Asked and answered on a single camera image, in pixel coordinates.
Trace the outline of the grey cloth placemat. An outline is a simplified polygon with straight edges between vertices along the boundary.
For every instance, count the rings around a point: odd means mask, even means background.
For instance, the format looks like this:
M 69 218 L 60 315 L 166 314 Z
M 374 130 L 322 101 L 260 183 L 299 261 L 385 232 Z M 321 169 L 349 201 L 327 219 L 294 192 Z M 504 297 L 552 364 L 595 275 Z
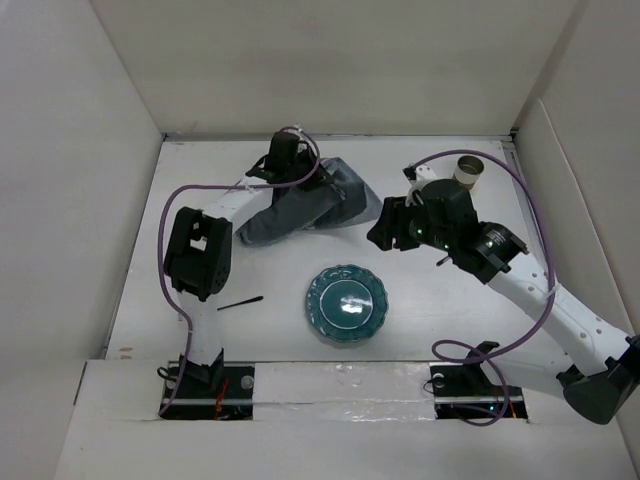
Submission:
M 325 202 L 322 188 L 305 192 L 293 187 L 239 228 L 242 243 L 263 247 L 299 231 L 355 226 L 379 217 L 382 201 L 348 163 L 340 157 L 324 158 L 321 166 L 333 176 L 333 183 L 344 189 L 342 202 Z

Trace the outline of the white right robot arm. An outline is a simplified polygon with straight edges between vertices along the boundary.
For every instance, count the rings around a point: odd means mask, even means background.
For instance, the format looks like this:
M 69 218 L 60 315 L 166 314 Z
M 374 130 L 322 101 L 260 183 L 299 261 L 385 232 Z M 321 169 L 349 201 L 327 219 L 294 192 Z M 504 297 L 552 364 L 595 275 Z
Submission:
M 535 371 L 583 418 L 608 424 L 639 385 L 639 339 L 612 326 L 555 280 L 523 240 L 507 227 L 479 220 L 468 190 L 453 180 L 421 182 L 400 197 L 387 197 L 367 238 L 382 251 L 422 245 L 507 298 L 545 331 L 565 360 L 521 365 Z

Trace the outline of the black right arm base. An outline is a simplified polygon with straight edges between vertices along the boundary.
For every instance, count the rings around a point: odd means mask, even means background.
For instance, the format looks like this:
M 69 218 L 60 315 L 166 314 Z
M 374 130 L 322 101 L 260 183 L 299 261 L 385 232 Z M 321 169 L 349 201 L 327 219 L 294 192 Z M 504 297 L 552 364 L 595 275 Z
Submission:
M 505 385 L 502 378 L 489 378 L 495 363 L 444 361 L 429 364 L 430 377 L 422 382 L 422 393 L 434 400 L 437 420 L 455 419 L 468 425 L 487 427 L 499 420 L 528 419 L 522 389 Z

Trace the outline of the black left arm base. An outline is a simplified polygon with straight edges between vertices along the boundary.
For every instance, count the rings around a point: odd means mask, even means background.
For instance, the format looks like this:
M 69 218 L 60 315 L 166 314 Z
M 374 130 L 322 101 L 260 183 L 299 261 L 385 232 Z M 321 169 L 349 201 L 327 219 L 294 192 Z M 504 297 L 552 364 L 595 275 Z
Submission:
M 181 361 L 159 367 L 163 393 L 158 416 L 165 420 L 245 421 L 253 419 L 255 365 L 224 360 L 221 350 L 212 364 Z

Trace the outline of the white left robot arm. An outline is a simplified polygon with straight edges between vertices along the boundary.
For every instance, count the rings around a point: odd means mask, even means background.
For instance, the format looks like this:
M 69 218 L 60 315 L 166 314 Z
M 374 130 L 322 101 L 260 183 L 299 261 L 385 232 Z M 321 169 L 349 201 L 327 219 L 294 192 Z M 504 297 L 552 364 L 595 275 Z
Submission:
M 343 226 L 357 209 L 357 194 L 344 162 L 323 158 L 305 133 L 283 128 L 269 149 L 222 195 L 205 208 L 182 207 L 171 228 L 159 229 L 163 290 L 178 297 L 171 306 L 187 323 L 183 363 L 188 384 L 201 396 L 222 387 L 215 366 L 223 349 L 214 300 L 231 273 L 233 241 L 250 247 L 269 246 L 306 229 Z

